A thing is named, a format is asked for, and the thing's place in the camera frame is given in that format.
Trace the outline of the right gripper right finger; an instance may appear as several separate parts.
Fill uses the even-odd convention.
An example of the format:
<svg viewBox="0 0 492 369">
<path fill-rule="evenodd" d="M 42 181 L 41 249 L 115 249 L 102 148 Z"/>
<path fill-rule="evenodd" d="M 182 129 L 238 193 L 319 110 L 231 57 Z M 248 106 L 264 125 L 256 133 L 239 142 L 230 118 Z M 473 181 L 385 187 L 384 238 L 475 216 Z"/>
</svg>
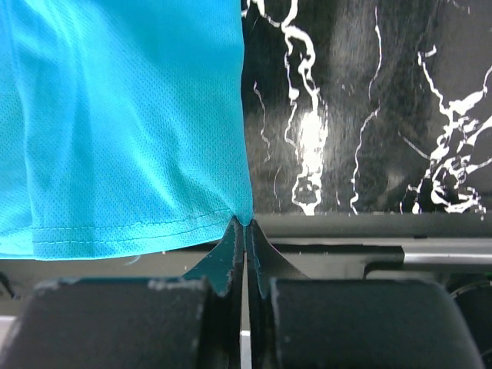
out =
<svg viewBox="0 0 492 369">
<path fill-rule="evenodd" d="M 252 222 L 245 232 L 254 368 L 480 368 L 458 306 L 438 284 L 311 279 Z"/>
</svg>

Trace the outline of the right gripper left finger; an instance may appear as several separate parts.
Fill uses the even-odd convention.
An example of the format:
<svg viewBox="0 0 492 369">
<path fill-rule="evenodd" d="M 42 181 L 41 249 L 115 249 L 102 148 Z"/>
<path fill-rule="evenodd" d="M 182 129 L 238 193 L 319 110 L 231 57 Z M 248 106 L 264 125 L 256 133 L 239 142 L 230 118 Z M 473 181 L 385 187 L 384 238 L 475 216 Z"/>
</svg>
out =
<svg viewBox="0 0 492 369">
<path fill-rule="evenodd" d="M 238 368 L 244 229 L 178 278 L 38 284 L 1 349 L 3 368 Z"/>
</svg>

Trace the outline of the teal t shirt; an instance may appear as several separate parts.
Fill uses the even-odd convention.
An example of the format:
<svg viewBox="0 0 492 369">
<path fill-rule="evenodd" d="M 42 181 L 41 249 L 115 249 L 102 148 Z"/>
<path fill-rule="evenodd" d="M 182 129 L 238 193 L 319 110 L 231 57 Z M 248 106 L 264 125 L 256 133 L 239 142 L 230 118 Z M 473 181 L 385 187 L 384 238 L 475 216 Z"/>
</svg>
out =
<svg viewBox="0 0 492 369">
<path fill-rule="evenodd" d="M 249 224 L 238 1 L 1 3 L 1 256 L 170 251 Z"/>
</svg>

